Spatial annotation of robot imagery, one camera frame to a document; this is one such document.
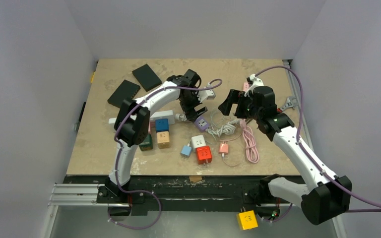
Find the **purple usb hub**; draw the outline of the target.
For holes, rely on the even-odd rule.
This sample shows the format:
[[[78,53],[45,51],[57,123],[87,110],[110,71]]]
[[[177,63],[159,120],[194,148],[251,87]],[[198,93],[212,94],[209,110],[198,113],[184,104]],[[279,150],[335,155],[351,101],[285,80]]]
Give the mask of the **purple usb hub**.
[[[210,127],[210,123],[203,117],[199,116],[193,123],[201,132],[206,131]]]

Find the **white power strip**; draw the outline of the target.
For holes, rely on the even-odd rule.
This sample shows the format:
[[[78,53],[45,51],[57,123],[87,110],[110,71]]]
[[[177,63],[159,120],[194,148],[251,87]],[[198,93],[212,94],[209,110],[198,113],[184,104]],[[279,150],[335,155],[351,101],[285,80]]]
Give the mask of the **white power strip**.
[[[175,124],[175,115],[173,110],[167,111],[158,111],[151,115],[150,121],[155,121],[156,119],[168,119],[169,125]],[[110,118],[108,120],[108,124],[114,125],[116,123],[117,118]]]

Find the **white cube charger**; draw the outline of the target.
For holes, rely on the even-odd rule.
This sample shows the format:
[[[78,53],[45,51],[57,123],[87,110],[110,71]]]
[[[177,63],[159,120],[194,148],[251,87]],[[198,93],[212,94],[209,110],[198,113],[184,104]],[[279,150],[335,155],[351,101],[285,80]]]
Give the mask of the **white cube charger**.
[[[191,147],[195,151],[199,147],[206,146],[206,141],[203,135],[193,136],[190,139]]]

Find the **navy blue cube charger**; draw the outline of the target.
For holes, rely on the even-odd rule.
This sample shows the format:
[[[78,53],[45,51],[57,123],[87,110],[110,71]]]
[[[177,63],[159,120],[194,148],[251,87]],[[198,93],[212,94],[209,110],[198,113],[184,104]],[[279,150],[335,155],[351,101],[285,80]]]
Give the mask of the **navy blue cube charger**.
[[[155,120],[155,131],[157,133],[169,131],[169,121],[168,119],[156,119]]]

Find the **red cube charger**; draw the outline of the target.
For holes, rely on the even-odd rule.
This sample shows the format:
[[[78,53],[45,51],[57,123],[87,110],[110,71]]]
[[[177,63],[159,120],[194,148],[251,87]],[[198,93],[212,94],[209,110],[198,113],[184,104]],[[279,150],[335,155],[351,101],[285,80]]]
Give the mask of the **red cube charger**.
[[[206,146],[201,146],[196,148],[196,157],[198,164],[208,164],[212,162],[211,148]]]

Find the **small pink cube charger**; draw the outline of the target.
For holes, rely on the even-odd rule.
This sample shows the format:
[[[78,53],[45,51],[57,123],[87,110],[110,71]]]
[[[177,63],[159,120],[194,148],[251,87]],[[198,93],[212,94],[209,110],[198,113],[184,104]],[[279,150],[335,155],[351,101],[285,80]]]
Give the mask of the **small pink cube charger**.
[[[219,154],[225,156],[229,153],[229,144],[226,141],[223,141],[219,144]]]

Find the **dark green cube charger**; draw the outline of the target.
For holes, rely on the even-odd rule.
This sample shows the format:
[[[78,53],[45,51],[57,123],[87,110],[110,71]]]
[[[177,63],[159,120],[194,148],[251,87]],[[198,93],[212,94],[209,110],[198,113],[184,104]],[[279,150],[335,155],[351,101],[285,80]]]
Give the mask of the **dark green cube charger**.
[[[139,148],[141,151],[149,151],[153,149],[153,140],[152,135],[150,133],[147,134],[143,142],[139,144]]]

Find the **red handled adjustable wrench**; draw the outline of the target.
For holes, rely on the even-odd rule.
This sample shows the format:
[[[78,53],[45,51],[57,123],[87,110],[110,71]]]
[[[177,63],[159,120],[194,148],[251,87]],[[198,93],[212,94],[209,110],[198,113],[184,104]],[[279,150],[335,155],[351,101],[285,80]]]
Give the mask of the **red handled adjustable wrench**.
[[[287,109],[294,109],[296,106],[299,105],[299,102],[295,96],[290,96],[286,98],[285,103],[277,108],[278,112],[283,112]]]

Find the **black ribbed box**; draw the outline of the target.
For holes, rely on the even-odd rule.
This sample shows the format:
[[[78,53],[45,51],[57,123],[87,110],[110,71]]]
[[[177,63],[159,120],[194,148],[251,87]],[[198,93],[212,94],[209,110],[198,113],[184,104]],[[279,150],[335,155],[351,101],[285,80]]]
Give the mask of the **black ribbed box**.
[[[110,105],[120,109],[123,101],[125,99],[133,99],[139,90],[139,85],[128,80],[124,80],[114,91],[114,93],[109,97],[107,102]]]

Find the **yellow cube charger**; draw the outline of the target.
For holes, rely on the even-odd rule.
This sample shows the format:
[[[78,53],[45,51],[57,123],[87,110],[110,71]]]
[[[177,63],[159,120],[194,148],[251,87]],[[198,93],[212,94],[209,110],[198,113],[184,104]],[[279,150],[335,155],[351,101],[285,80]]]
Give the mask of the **yellow cube charger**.
[[[241,231],[252,230],[258,227],[255,211],[247,210],[245,207],[242,207],[240,213],[237,214],[237,222]]]

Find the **pink power strip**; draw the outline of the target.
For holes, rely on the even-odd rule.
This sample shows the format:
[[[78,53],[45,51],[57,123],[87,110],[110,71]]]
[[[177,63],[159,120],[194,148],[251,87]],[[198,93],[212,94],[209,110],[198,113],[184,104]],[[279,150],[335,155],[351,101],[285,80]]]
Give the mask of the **pink power strip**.
[[[250,85],[249,85],[248,82],[244,82],[244,83],[243,83],[243,91],[247,92],[248,89],[249,89],[249,87],[250,87]]]

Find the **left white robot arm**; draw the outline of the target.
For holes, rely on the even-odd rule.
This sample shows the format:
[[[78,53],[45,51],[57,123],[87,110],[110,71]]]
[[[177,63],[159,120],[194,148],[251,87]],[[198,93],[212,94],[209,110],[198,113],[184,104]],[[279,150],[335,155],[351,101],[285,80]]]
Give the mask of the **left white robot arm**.
[[[127,199],[132,161],[138,145],[147,137],[150,117],[175,100],[179,100],[188,121],[196,121],[207,111],[206,107],[199,110],[196,110],[196,107],[213,96],[216,86],[209,82],[206,87],[198,88],[195,84],[200,80],[200,76],[189,69],[184,75],[170,76],[145,96],[123,101],[115,123],[114,141],[117,144],[115,165],[105,181],[109,197],[116,203]]]

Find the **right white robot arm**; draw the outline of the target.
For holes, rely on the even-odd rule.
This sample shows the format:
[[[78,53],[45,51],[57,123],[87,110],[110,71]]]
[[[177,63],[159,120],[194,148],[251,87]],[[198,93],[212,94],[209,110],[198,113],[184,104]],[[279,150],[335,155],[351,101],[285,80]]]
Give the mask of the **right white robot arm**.
[[[274,174],[259,183],[259,196],[270,202],[281,198],[301,208],[307,220],[319,225],[348,212],[352,183],[338,176],[305,146],[291,119],[279,112],[273,89],[255,87],[251,92],[231,89],[218,107],[227,116],[236,105],[235,117],[256,121],[259,130],[278,146],[300,173],[304,183],[298,184]]]

